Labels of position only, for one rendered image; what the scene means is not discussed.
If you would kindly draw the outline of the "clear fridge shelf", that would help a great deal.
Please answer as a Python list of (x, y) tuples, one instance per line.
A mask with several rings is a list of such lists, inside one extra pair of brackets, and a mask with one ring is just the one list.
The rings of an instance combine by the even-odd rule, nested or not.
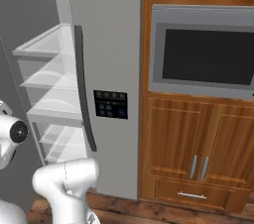
[(56, 25), (13, 50), (14, 56), (55, 57), (73, 53), (70, 24)]
[(49, 90), (28, 112), (33, 122), (80, 127), (82, 114), (76, 91)]
[(22, 83), (22, 86), (71, 90), (77, 89), (77, 81), (74, 73), (65, 71), (63, 59), (60, 56), (56, 56), (29, 76)]
[(50, 125), (39, 141), (49, 164), (62, 163), (87, 157), (82, 128)]

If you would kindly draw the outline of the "grey built-in microwave oven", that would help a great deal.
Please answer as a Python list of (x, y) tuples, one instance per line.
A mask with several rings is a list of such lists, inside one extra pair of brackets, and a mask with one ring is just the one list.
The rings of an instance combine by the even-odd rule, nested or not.
[(254, 101), (254, 6), (153, 5), (149, 89)]

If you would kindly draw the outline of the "wooden drawer front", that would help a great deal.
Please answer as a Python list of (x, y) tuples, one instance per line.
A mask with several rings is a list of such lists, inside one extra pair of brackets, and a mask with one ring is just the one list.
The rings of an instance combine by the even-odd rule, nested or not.
[[(204, 195), (207, 199), (178, 196), (177, 192)], [(222, 188), (196, 183), (157, 180), (156, 198), (191, 206), (241, 213), (250, 195), (249, 189)]]

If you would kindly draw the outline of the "grey fridge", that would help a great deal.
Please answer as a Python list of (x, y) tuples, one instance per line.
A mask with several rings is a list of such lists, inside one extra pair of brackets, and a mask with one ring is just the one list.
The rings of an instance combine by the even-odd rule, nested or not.
[[(74, 46), (74, 26), (70, 0), (0, 0), (0, 40), (14, 76), (14, 82), (28, 120), (42, 165), (52, 165), (45, 160), (45, 151), (39, 141), (50, 123), (33, 122), (27, 112), (52, 88), (25, 87), (22, 83), (55, 57), (14, 56), (13, 50), (27, 41), (59, 24), (70, 24)], [(72, 55), (59, 54), (66, 72), (76, 75), (75, 51)], [(126, 119), (128, 97), (124, 92), (95, 90), (93, 92), (95, 113), (99, 117)], [(87, 158), (94, 153), (88, 143), (83, 124)]]

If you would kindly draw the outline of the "wooden cupboard unit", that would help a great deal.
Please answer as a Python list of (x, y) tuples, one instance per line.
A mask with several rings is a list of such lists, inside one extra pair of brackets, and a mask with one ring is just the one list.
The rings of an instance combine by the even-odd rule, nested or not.
[(155, 4), (168, 5), (215, 5), (215, 6), (254, 6), (254, 0), (142, 0), (142, 27), (141, 27), (141, 65), (140, 65), (140, 135), (139, 135), (139, 192), (142, 199), (160, 200), (156, 198), (157, 180), (169, 180), (183, 183), (196, 183), (199, 185), (209, 185), (222, 188), (237, 188), (217, 184), (206, 183), (200, 180), (200, 172), (204, 161), (203, 152), (207, 147), (207, 131), (209, 128), (211, 115), (207, 124), (205, 139), (202, 143), (200, 155), (197, 158), (197, 165), (193, 179), (178, 179), (160, 177), (149, 172), (150, 143), (148, 137), (149, 121), (146, 118), (148, 114), (146, 100), (149, 98), (156, 100), (177, 100), (187, 102), (210, 103), (213, 107), (217, 104), (229, 106), (243, 106), (254, 108), (253, 100), (243, 100), (234, 98), (210, 97), (189, 94), (164, 93), (151, 91), (149, 89), (149, 57), (150, 57), (150, 39), (151, 39), (151, 12)]

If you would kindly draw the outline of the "grey fridge door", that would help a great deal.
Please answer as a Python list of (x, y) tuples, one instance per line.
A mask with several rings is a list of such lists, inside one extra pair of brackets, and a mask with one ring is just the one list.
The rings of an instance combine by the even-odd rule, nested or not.
[[(70, 0), (72, 20), (82, 26), (86, 96), (100, 165), (100, 194), (138, 196), (141, 0)], [(95, 90), (124, 92), (128, 117), (95, 113)]]

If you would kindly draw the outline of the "wooden cupboard door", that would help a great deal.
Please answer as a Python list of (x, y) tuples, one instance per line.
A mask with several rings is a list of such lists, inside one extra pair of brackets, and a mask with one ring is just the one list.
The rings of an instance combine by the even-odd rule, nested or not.
[(251, 189), (254, 185), (254, 108), (217, 104), (207, 131), (206, 183)]
[(212, 105), (152, 98), (146, 104), (150, 174), (190, 179), (192, 158), (200, 155)]

